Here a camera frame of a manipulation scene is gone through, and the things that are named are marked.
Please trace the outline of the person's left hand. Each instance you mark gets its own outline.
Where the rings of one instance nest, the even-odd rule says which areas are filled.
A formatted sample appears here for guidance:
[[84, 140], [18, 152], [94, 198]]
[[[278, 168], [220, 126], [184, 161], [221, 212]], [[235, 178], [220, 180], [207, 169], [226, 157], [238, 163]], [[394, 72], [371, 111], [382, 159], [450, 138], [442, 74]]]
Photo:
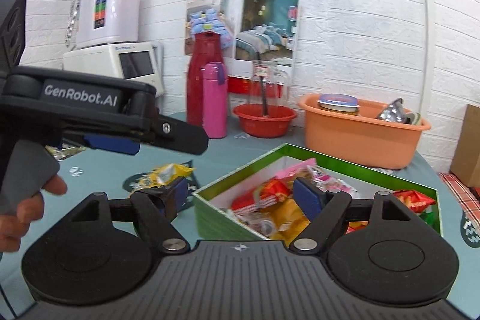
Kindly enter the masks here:
[[31, 223], [43, 218], [45, 202], [40, 191], [18, 204], [16, 215], [2, 214], [0, 219], [0, 250], [2, 253], [17, 252], [21, 240], [29, 231]]

